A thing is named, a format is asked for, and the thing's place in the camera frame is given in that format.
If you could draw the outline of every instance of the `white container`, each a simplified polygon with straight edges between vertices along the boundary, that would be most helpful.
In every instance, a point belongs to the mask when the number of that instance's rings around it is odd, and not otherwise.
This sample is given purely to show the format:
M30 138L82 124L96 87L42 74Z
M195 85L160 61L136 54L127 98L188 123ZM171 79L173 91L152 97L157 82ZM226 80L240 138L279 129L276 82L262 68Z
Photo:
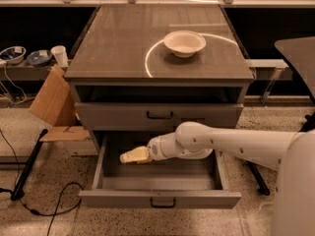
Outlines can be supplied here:
M23 46L12 46L0 52L0 59L8 64L19 64L24 60L27 50Z
M68 56L66 52L66 47L63 45L57 45L55 47L51 48L51 53L55 57L59 67L61 68L67 68L68 65Z
M189 58L205 48L207 42L196 32L179 30L169 33L164 38L164 44L177 57Z

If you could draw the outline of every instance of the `black cable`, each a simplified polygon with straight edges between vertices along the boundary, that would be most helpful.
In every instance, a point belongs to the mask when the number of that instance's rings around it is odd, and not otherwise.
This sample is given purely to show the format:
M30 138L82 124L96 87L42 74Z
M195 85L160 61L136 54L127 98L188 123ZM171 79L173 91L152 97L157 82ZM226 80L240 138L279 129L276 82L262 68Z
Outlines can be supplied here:
M17 162L17 164L18 164L18 175L17 175L17 177L16 177L15 184L14 184L14 186L16 186L16 185L17 185L18 178L19 178L19 175L20 175L20 171L21 171L20 163L19 163L19 160L18 160L18 158L17 158L16 152L14 151L13 147L10 145L10 143L8 142L8 140L7 140L7 139L5 138L5 136L3 135L3 132L2 132L1 129L0 129L0 134L1 134L2 138L3 138L3 140L4 140L4 141L7 143L7 145L11 148L11 150L12 150L12 152L13 152L13 155L14 155L14 157L15 157L15 159L16 159L16 162Z
M50 233L50 228L51 228L52 222L53 222L53 220L55 219L55 216L57 215L57 210L58 210L58 207L59 207L59 204L60 204L60 201L61 201L61 197L62 197L62 195L63 195L63 192L67 189L68 186L71 186L71 185L78 185L78 186L81 188L81 190L83 190L82 185L80 185L79 183L76 183L76 182L70 182L70 183L68 183L68 184L62 189L62 191L61 191L61 193L60 193L60 195L59 195L59 199L58 199L58 203L57 203L56 209L55 209L55 211L53 212L53 215L52 215L52 218L51 218L49 227L48 227L47 236L48 236L49 233ZM78 203L77 203L72 209L76 208L80 203L81 203L81 199L79 199Z
M16 152L14 151L13 147L10 145L10 143L8 142L8 140L7 140L7 139L5 138L5 136L3 135L1 129L0 129L0 134L1 134L2 138L4 139L4 141L7 143L7 145L11 148L11 150L12 150L12 152L13 152L13 154L14 154L14 157L15 157L15 159L16 159L16 161L17 161L17 164L18 164L18 175L17 175L16 180L15 180L15 186L16 186L16 185L17 185L18 178L19 178L19 175L20 175L20 170L21 170L21 169L20 169L20 163L19 163L19 160L18 160L18 158L17 158ZM21 199L19 199L19 201L20 201L20 203L22 204L22 206L25 207L27 210L29 210L31 214L33 214L33 215L39 215L39 216L52 216L52 219L51 219L50 224L49 224L49 227L48 227L47 235L49 235L49 233L50 233L50 228L51 228L51 225L52 225L53 220L55 219L55 216L56 216L56 215L65 214L65 213L67 213L67 212L69 212L69 211L75 209L76 207L78 207L78 206L80 205L80 203L81 203L81 199L79 199L75 206L73 206L73 207L71 207L71 208L69 208L69 209L66 209L66 210L57 212L57 210L58 210L58 208L59 208L59 205L60 205L61 197L62 197L64 191L67 189L68 186L71 186L71 185L77 185L77 186L79 186L79 187L81 188L81 190L83 190L82 185L79 184L79 183L77 183L77 182L70 182L70 183L68 183L68 184L62 189L62 191L61 191L61 193L60 193L60 195L59 195L59 198L58 198L58 203L57 203L56 209L55 209L55 211L54 211L53 213L51 213L51 214L43 214L43 213L39 212L39 211L36 210L36 209L29 208L26 204L24 204L24 203L22 202ZM12 191L12 190L0 188L0 193L2 193L2 192L8 192L8 193L10 193L10 194L13 194L13 191Z

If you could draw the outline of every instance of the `floor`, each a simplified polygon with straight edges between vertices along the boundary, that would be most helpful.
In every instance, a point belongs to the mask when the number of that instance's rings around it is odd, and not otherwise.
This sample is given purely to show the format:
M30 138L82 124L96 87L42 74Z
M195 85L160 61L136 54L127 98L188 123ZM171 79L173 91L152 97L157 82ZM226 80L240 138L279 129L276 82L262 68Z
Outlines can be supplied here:
M270 103L266 107L249 103L238 122L238 129L298 131L311 105ZM0 103L0 129L18 156L28 155L42 129L49 125L29 113L27 105L7 108ZM0 137L0 155L12 155ZM258 185L244 161L223 157L227 184L242 194L233 209L130 209L90 208L81 203L76 209L55 217L49 235L270 235L274 188L277 172L259 167L271 190L259 195ZM75 156L61 142L43 144L24 187L22 202L41 213L53 213L63 187L72 181L85 189L92 185L96 156ZM0 188L14 189L18 168L0 164ZM59 211L78 201L79 188L67 189ZM8 193L0 194L0 235L47 235L51 217L31 214Z

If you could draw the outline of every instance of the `yellow object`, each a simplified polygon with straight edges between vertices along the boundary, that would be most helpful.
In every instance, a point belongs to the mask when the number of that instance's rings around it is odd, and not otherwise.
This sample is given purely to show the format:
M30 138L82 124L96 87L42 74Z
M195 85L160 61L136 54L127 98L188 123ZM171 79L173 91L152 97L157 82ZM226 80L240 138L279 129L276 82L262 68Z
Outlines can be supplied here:
M134 162L134 161L138 163L144 163L144 162L151 162L152 159L149 155L149 151L147 147L141 146L141 147L136 147L132 150L129 150L121 154L120 161L122 163Z

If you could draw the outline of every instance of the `cabinet top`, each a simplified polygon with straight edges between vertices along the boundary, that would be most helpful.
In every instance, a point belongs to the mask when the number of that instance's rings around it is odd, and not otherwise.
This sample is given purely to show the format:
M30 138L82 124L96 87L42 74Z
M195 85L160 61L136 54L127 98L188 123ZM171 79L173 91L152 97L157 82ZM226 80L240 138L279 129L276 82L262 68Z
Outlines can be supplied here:
M163 43L176 30L200 33L206 47L179 58ZM219 5L102 5L78 49L67 79L252 80Z

